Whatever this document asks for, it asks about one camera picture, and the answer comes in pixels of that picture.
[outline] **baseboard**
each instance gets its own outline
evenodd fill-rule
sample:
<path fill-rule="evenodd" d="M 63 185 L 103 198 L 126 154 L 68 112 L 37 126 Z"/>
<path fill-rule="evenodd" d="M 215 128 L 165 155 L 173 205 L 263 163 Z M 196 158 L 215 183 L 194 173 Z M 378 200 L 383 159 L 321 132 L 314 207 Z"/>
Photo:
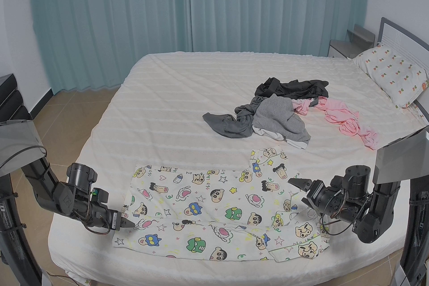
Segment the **baseboard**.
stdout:
<path fill-rule="evenodd" d="M 52 89 L 48 90 L 44 96 L 40 99 L 40 101 L 33 107 L 30 112 L 31 118 L 35 118 L 42 108 L 46 105 L 46 103 L 54 96 Z"/>

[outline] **headboard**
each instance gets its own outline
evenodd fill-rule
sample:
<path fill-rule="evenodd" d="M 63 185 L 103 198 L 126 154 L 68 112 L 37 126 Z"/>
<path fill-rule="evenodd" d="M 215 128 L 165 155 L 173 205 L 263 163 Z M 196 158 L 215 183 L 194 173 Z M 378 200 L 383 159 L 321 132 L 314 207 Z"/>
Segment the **headboard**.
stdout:
<path fill-rule="evenodd" d="M 398 54 L 412 60 L 429 75 L 429 44 L 413 35 L 408 30 L 382 17 L 378 42 L 392 47 Z M 424 116 L 429 120 L 429 92 L 424 90 L 414 101 Z"/>

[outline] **pillowcase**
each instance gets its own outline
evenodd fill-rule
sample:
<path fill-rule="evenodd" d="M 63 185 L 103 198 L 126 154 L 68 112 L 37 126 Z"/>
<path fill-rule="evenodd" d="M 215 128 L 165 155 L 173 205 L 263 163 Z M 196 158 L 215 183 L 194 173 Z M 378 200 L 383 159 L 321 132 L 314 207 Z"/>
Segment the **pillowcase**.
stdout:
<path fill-rule="evenodd" d="M 364 51 L 353 62 L 389 96 L 397 108 L 408 107 L 429 86 L 424 69 L 384 44 Z"/>

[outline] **nightstand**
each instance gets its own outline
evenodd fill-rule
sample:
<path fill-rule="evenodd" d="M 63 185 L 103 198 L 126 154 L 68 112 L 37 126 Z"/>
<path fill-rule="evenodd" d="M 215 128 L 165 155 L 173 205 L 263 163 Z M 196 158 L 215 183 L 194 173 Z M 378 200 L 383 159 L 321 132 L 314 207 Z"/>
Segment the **nightstand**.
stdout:
<path fill-rule="evenodd" d="M 348 41 L 332 39 L 329 44 L 328 57 L 353 59 L 361 52 L 374 47 L 375 34 L 355 24 L 353 30 L 347 30 Z"/>

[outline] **mattress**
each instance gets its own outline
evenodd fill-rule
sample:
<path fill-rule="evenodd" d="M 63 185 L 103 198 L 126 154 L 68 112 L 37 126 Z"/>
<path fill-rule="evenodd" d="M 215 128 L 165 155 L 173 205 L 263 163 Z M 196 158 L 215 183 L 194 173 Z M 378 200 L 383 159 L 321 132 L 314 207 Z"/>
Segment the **mattress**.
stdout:
<path fill-rule="evenodd" d="M 110 208 L 121 210 L 134 166 L 175 165 L 189 170 L 245 168 L 249 152 L 276 145 L 252 135 L 228 139 L 203 121 L 205 112 L 234 113 L 268 77 L 282 82 L 329 81 L 330 97 L 341 99 L 360 121 L 379 133 L 379 146 L 426 125 L 411 111 L 394 107 L 386 94 L 346 59 L 267 53 L 163 53 L 139 60 L 113 97 L 78 158 L 98 173 L 96 187 L 109 192 Z M 359 136 L 342 135 L 324 113 L 302 117 L 311 140 L 306 150 L 280 142 L 305 178 L 326 184 L 355 164 L 374 167 L 376 151 Z M 152 257 L 112 247 L 113 233 L 91 234 L 77 221 L 54 215 L 48 244 L 52 261 L 84 278 L 129 285 L 315 285 L 380 260 L 401 248 L 408 217 L 409 182 L 403 182 L 392 226 L 372 244 L 349 229 L 332 237 L 315 259 L 286 262 L 210 262 Z M 346 224 L 330 227 L 338 232 Z"/>

